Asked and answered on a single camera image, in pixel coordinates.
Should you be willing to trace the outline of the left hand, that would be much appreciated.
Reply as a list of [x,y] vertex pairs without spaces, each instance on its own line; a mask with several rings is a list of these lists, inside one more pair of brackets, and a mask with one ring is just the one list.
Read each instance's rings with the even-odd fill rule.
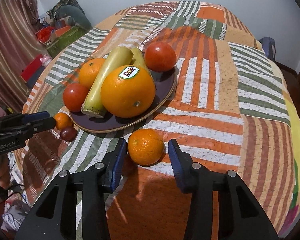
[[8,189],[10,185],[10,167],[9,167],[9,158],[8,156],[1,155],[0,156],[0,186],[3,189]]

